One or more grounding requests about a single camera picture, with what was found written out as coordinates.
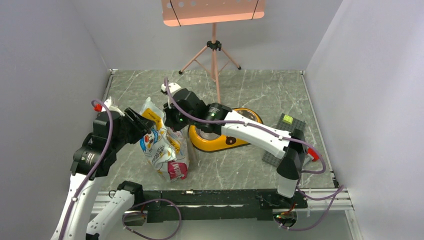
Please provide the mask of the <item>pet food bag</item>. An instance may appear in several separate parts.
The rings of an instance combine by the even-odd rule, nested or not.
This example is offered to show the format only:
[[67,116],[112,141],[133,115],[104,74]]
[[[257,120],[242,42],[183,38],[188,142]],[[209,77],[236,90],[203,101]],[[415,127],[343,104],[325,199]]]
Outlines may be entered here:
[[154,123],[151,133],[139,141],[147,162],[169,183],[186,179],[190,158],[183,132],[173,131],[165,125],[164,111],[150,97],[145,100],[139,113]]

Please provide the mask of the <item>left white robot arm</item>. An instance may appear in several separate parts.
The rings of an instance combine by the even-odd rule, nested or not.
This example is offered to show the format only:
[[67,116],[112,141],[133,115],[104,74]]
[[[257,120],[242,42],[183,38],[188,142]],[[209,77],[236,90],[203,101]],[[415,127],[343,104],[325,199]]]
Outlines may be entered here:
[[123,213],[144,203],[142,185],[124,181],[106,207],[91,218],[92,209],[117,153],[151,133],[155,123],[135,112],[105,110],[97,114],[93,130],[73,154],[69,192],[53,240],[103,240]]

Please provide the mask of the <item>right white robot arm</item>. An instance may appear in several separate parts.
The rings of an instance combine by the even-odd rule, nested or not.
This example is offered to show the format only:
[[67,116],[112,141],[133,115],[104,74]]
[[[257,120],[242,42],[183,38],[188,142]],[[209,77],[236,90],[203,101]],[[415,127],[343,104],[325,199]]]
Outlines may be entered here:
[[168,96],[168,102],[163,106],[167,127],[179,131],[194,126],[204,133],[240,139],[271,153],[279,159],[276,202],[282,208],[295,202],[295,191],[307,153],[302,131],[275,129],[221,103],[205,104],[194,92],[178,84],[164,83],[161,92]]

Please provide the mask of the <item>yellow double pet bowl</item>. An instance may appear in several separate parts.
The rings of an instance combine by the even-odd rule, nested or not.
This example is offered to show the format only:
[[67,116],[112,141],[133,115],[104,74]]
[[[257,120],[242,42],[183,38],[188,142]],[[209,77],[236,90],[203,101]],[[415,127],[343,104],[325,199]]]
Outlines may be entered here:
[[[249,108],[236,107],[232,110],[244,117],[244,119],[251,120],[258,124],[264,123],[259,114]],[[188,127],[187,134],[192,146],[205,153],[220,152],[251,144],[249,141],[240,138],[239,133],[234,134],[233,130],[226,130],[223,134],[218,135],[215,133],[204,132],[196,126],[190,125]]]

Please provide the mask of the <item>pink music stand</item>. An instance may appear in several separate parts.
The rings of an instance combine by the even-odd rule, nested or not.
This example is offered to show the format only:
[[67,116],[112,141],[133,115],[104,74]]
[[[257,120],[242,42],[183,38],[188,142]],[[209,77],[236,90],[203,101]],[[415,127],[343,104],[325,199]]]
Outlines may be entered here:
[[[241,65],[222,47],[217,40],[217,25],[224,22],[247,21],[261,19],[265,16],[266,0],[162,0],[162,19],[168,27],[184,27],[202,24],[211,24],[211,39],[203,48],[179,70],[179,74],[192,64],[197,63],[215,82],[217,101],[221,102],[219,75],[224,67],[218,66],[218,52],[223,52],[228,63],[241,70]],[[207,49],[211,50],[211,67],[206,68],[198,61]]]

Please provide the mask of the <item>green building brick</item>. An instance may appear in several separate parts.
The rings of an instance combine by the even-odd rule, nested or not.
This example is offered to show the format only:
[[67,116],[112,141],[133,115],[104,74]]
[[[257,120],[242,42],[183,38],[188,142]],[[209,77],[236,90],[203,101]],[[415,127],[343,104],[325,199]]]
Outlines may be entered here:
[[290,116],[290,115],[285,114],[283,116],[283,118],[282,118],[282,121],[284,123],[288,124],[288,125],[292,125],[293,124],[293,121],[294,121],[294,118],[292,116]]

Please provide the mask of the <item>red grey toy tool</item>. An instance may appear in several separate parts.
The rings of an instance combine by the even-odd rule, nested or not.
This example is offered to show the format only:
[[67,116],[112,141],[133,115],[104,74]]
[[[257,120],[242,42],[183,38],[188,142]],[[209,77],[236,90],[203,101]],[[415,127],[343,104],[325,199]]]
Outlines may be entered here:
[[312,148],[307,147],[303,164],[306,165],[309,162],[316,162],[316,161],[319,161],[319,160],[320,160],[319,154],[316,153],[316,151],[313,150]]

